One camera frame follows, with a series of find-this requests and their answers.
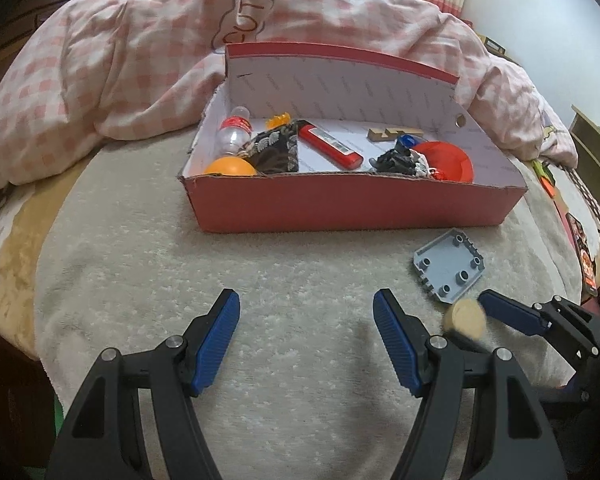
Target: gray plastic part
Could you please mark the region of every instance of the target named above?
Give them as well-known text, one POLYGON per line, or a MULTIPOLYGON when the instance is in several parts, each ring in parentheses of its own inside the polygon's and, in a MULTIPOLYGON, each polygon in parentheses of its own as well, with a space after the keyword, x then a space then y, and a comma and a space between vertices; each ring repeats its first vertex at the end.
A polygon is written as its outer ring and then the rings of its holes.
POLYGON ((451 229, 415 251, 413 266, 429 294, 454 304, 484 272, 484 258, 466 234, 451 229))

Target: blue gripper pad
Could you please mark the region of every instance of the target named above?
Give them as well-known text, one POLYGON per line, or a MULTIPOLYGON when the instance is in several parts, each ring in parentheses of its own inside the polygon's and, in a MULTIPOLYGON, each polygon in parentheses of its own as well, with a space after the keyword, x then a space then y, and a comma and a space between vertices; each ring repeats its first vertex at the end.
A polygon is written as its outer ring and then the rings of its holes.
POLYGON ((408 388, 411 395, 417 397, 422 389, 422 381, 418 376, 416 352, 381 290, 374 295, 374 320, 400 386, 408 388))
POLYGON ((191 388, 196 396, 201 394, 204 388, 213 384, 229 341, 238 325, 238 319, 240 319, 240 299, 235 292, 232 292, 198 350, 196 373, 191 381, 191 388))
POLYGON ((478 302, 487 316, 509 325, 524 335, 544 335, 548 323, 539 312, 516 300, 488 288, 480 293, 478 302))

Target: metal screw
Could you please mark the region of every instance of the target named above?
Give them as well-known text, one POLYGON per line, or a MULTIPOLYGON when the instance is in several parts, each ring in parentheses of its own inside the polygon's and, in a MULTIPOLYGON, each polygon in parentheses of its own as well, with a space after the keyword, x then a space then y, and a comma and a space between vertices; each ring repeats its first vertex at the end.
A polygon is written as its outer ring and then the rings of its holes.
POLYGON ((446 346, 446 339, 441 335, 432 336, 429 339, 429 344, 433 346, 433 348, 437 348, 438 350, 442 350, 446 346))
POLYGON ((169 348, 179 348, 182 346, 183 342, 184 339, 181 335, 170 335, 167 338, 167 341, 165 341, 165 345, 167 345, 169 348))
POLYGON ((102 351, 102 354, 100 354, 100 358, 103 361, 113 361, 113 359, 115 359, 117 355, 118 351, 115 348, 107 348, 102 351))
POLYGON ((506 348, 498 348, 496 350, 496 355, 503 361, 509 361, 513 357, 511 350, 506 348))

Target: white wall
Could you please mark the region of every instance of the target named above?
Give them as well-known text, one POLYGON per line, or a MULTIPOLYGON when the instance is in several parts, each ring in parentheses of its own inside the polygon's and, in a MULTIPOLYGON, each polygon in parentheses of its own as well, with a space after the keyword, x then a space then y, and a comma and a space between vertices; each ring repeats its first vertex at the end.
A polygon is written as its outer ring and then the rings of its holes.
POLYGON ((465 0, 462 18, 507 49, 567 127, 572 104, 600 126, 595 0, 465 0))

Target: clear plastic bottle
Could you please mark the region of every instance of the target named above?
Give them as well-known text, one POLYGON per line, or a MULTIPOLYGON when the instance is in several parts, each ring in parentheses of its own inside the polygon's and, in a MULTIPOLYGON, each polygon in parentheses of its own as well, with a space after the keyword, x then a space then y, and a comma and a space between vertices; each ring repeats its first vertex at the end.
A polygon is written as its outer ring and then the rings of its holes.
POLYGON ((251 140, 251 123, 249 111, 244 106, 237 106, 231 111, 216 133, 216 157, 235 155, 245 143, 251 140))

